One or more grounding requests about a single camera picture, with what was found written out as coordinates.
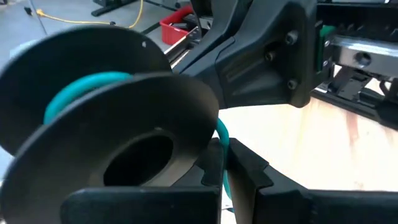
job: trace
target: teal cable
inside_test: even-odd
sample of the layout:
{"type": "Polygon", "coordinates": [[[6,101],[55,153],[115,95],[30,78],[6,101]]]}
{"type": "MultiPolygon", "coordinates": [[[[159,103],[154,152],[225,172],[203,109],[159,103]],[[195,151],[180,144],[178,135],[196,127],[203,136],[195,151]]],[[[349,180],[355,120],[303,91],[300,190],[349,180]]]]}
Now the teal cable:
{"type": "MultiPolygon", "coordinates": [[[[59,112],[90,90],[115,82],[124,81],[128,78],[132,78],[132,75],[124,72],[101,72],[79,78],[58,92],[47,105],[44,114],[44,124],[51,122],[59,112]]],[[[229,134],[226,126],[219,118],[217,121],[216,132],[220,137],[220,144],[224,149],[224,161],[226,163],[229,149],[229,134]]],[[[231,198],[231,190],[229,188],[226,170],[224,171],[223,184],[228,197],[231,198]]]]}
{"type": "Polygon", "coordinates": [[[44,114],[44,124],[51,122],[59,112],[88,91],[131,77],[130,74],[124,72],[101,72],[72,82],[58,92],[47,105],[44,114]]]}

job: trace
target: red container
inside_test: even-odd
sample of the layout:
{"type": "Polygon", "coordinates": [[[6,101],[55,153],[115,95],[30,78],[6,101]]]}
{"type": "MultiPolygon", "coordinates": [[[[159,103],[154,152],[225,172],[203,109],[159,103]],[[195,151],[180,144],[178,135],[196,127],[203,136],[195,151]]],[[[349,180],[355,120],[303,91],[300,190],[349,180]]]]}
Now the red container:
{"type": "Polygon", "coordinates": [[[188,31],[172,27],[170,24],[182,22],[182,19],[191,13],[193,13],[191,5],[185,6],[160,21],[160,25],[162,26],[162,41],[165,44],[173,45],[188,34],[188,31]]]}

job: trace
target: gray floor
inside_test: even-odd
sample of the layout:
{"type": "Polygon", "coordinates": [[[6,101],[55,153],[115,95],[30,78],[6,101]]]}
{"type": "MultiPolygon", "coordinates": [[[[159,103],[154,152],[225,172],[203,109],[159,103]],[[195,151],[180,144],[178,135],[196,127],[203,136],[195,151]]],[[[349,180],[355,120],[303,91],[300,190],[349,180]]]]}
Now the gray floor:
{"type": "MultiPolygon", "coordinates": [[[[33,0],[35,7],[42,9],[44,13],[62,19],[74,21],[114,21],[119,26],[129,26],[135,20],[139,12],[140,2],[134,2],[113,12],[100,17],[93,17],[91,11],[100,8],[92,0],[33,0]]],[[[20,44],[30,40],[40,40],[45,37],[36,17],[30,17],[25,13],[24,6],[29,6],[27,0],[10,0],[8,6],[0,6],[0,70],[9,60],[9,52],[20,44]]],[[[173,13],[153,4],[144,3],[144,9],[140,22],[134,30],[143,31],[161,19],[173,13]]],[[[54,34],[76,24],[67,24],[42,18],[43,25],[48,35],[54,34]]],[[[161,29],[157,28],[148,34],[159,47],[165,51],[170,46],[161,41],[161,29]]],[[[0,147],[0,179],[11,162],[12,157],[0,147]]]]}

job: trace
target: screw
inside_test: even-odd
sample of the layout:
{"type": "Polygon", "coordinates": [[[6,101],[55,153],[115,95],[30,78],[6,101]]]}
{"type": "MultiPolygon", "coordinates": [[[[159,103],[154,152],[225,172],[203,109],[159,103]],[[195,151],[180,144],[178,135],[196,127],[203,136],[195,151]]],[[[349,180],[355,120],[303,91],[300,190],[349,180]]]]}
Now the screw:
{"type": "Polygon", "coordinates": [[[287,33],[285,37],[285,43],[287,45],[294,45],[297,42],[297,39],[299,38],[299,32],[296,30],[290,31],[287,33]]]}
{"type": "Polygon", "coordinates": [[[275,52],[267,52],[266,53],[266,60],[271,62],[275,59],[275,52]]]}
{"type": "Polygon", "coordinates": [[[291,89],[291,90],[296,89],[296,88],[297,88],[297,85],[298,85],[298,83],[297,83],[297,81],[294,80],[294,79],[291,79],[291,80],[289,80],[289,81],[287,82],[287,87],[288,87],[289,89],[291,89]]]}

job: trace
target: green component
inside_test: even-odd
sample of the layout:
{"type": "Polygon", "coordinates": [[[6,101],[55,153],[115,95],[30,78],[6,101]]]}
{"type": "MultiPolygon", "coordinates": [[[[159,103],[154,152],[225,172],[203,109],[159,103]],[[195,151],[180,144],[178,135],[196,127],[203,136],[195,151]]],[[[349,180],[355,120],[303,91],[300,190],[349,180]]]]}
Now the green component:
{"type": "Polygon", "coordinates": [[[319,43],[318,43],[318,60],[317,60],[317,71],[320,72],[323,67],[323,49],[325,48],[325,37],[331,34],[336,27],[334,26],[323,26],[319,32],[319,43]]]}

